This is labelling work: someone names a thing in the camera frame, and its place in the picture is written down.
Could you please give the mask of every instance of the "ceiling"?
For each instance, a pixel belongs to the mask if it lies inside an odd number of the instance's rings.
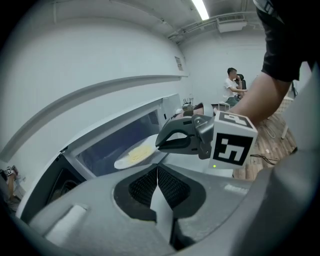
[[[112,18],[135,23],[180,44],[217,29],[216,16],[244,14],[251,29],[262,29],[253,0],[203,0],[202,21],[192,0],[43,0],[26,18],[32,29],[76,18]]]

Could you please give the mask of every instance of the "ceiling light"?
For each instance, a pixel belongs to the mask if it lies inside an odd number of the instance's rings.
[[[201,19],[203,21],[209,19],[209,15],[207,13],[207,10],[206,10],[206,7],[205,7],[203,0],[192,0],[192,2],[194,4],[195,8],[197,9],[198,13],[200,14]]]

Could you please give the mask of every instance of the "forearm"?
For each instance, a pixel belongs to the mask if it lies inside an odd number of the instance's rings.
[[[8,188],[10,199],[14,196],[14,175],[9,176]]]
[[[233,91],[234,93],[245,93],[245,92],[246,92],[246,90],[236,89],[236,88],[233,88],[232,91]]]
[[[250,90],[230,112],[248,117],[254,125],[271,116],[280,106],[290,82],[276,80],[261,73]]]

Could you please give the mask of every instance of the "pasta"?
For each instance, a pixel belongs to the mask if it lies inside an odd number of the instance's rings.
[[[152,152],[152,148],[150,145],[141,145],[133,150],[131,150],[128,155],[129,155],[129,162],[130,163],[137,163],[146,157],[148,157]]]

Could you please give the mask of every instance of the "white wall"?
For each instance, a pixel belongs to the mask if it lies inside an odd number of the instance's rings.
[[[77,90],[106,81],[173,76],[101,95],[58,115],[33,134],[8,161],[26,176],[27,191],[39,171],[75,134],[108,115],[160,96],[189,97],[179,48],[166,38],[117,20],[69,20],[30,40],[12,42],[1,64],[0,145],[34,115]],[[186,71],[179,71],[175,56]]]
[[[0,169],[4,170],[7,167],[8,167],[7,163],[0,160]]]
[[[305,61],[301,64],[301,67],[300,67],[299,81],[294,81],[294,86],[298,93],[305,87],[310,77],[311,77],[311,69],[308,63]]]
[[[265,33],[262,30],[210,31],[186,41],[180,49],[190,72],[194,101],[216,104],[223,100],[228,68],[243,74],[250,88],[262,69]]]

